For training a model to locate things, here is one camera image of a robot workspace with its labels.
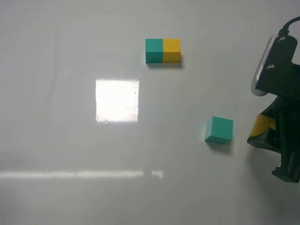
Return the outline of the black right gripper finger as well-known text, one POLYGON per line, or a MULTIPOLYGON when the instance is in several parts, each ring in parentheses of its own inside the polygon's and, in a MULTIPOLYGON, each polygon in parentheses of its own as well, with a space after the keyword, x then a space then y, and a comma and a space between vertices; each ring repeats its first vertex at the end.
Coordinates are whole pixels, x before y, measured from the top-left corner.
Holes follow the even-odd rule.
POLYGON ((299 183, 300 181, 300 141, 296 135, 281 135, 281 164, 272 174, 284 182, 299 183))

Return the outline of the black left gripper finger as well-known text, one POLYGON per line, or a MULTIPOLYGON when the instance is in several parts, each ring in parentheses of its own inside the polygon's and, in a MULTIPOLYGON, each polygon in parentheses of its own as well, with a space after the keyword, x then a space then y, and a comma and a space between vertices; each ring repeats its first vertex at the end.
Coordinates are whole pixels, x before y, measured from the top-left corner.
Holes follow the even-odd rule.
MULTIPOLYGON (((265 115, 270 118, 273 118, 275 120, 275 114, 274 114, 275 103, 274 103, 274 101, 260 114, 265 115)), ((258 149, 270 150, 270 151, 281 154, 280 139, 281 139, 281 135, 283 133, 285 133, 285 132, 279 131, 277 126, 276 126, 276 130, 268 128, 262 135, 255 136, 255 137, 248 137, 247 143, 258 149)))

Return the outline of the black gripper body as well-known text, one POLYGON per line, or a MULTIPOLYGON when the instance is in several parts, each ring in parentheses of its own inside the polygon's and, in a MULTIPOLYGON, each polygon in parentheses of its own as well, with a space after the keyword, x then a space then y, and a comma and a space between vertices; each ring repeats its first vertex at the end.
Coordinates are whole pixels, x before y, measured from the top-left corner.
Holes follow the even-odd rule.
POLYGON ((300 102, 294 99, 276 97, 275 120, 279 131, 300 129, 300 102))

